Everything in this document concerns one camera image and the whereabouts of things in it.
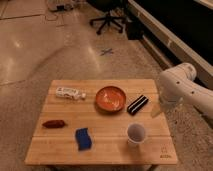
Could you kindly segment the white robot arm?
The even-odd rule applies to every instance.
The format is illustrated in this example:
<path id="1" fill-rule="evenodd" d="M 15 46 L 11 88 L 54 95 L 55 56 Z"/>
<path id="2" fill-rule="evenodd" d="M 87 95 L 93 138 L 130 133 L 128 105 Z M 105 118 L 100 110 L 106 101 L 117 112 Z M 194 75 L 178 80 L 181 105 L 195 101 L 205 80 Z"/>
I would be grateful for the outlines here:
<path id="1" fill-rule="evenodd" d="M 196 68 L 190 63 L 181 63 L 162 71 L 158 76 L 159 103 L 151 111 L 156 117 L 166 107 L 172 108 L 184 100 L 201 112 L 201 117 L 213 129 L 213 90 L 194 82 Z"/>

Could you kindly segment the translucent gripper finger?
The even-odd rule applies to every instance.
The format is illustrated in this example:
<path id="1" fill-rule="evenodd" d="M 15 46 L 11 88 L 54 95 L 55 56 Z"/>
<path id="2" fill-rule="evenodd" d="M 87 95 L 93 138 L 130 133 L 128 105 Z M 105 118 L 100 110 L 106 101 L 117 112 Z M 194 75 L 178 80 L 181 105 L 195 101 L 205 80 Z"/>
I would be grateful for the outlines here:
<path id="1" fill-rule="evenodd" d="M 155 104 L 152 108 L 152 111 L 151 111 L 151 117 L 152 118 L 157 117 L 161 113 L 162 113 L 161 105 L 159 103 Z"/>

